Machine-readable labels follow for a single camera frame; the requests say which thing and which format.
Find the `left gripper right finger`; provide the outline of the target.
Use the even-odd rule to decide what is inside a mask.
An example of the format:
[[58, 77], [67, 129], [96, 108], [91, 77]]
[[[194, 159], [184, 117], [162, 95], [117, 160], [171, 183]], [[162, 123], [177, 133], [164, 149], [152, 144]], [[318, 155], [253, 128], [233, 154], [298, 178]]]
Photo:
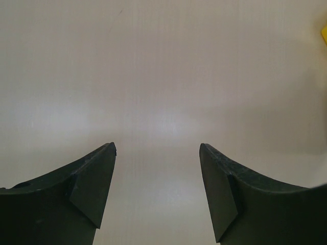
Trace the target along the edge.
[[326, 244], [326, 185], [272, 179], [207, 143], [199, 158], [217, 243]]

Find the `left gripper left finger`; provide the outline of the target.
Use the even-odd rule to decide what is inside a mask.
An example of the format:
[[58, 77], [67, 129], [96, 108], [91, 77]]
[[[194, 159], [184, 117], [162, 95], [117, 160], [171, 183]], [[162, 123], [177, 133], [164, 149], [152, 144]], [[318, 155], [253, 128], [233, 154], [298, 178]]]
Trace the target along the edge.
[[106, 143], [45, 175], [2, 188], [1, 244], [92, 244], [115, 159], [115, 144]]

